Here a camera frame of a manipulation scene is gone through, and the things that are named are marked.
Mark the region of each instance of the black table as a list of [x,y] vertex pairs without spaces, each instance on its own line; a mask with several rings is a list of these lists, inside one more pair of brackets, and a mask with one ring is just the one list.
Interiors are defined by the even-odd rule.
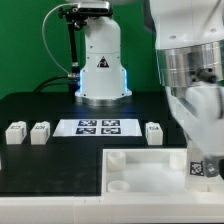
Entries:
[[[165,93],[136,93],[130,103],[93,107],[72,102],[67,93],[14,93],[0,101],[0,196],[99,196],[104,148],[149,148],[144,124],[158,122],[163,147],[186,147],[181,127],[172,118]],[[138,119],[142,137],[52,137],[60,119]],[[21,145],[6,145],[5,130],[25,121]],[[44,146],[32,146],[36,122],[51,124]]]

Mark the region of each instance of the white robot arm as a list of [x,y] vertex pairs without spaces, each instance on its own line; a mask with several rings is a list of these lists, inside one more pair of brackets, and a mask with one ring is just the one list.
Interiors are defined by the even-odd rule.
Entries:
[[61,18],[65,17],[75,30],[85,29],[86,64],[80,71],[80,88],[75,93],[77,102],[113,106],[130,98],[132,93],[127,88],[126,70],[120,62],[120,28],[110,18],[110,3],[134,1],[69,0],[72,8],[65,12],[61,10]]
[[150,0],[160,81],[174,118],[205,157],[206,176],[224,158],[222,0]]

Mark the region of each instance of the white block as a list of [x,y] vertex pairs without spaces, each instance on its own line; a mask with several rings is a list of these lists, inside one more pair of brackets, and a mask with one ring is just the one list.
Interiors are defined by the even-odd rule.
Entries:
[[148,145],[163,144],[163,131],[159,123],[153,123],[153,122],[146,123],[145,134]]
[[13,122],[5,132],[6,144],[22,144],[27,135],[26,122]]
[[31,145],[45,145],[50,136],[50,123],[36,123],[30,132]]

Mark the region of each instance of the printed marker sheet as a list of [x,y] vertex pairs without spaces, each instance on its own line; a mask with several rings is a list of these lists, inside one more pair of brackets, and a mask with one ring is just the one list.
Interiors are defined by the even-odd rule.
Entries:
[[60,120],[54,137],[142,136],[137,119]]

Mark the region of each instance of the green backdrop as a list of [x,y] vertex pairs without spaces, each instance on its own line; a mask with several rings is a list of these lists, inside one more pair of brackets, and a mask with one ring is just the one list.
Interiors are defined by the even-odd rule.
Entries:
[[[42,41],[45,15],[62,0],[1,0],[0,15],[0,98],[18,91],[33,91],[42,81],[64,75],[49,58]],[[128,87],[133,91],[159,91],[154,42],[144,28],[141,1],[114,7],[114,19],[121,27],[122,64],[128,71]],[[84,33],[78,33],[78,55],[85,63]],[[52,53],[67,70],[70,51],[67,27],[57,15],[50,17],[46,36]],[[47,91],[66,91],[67,87],[49,87]]]

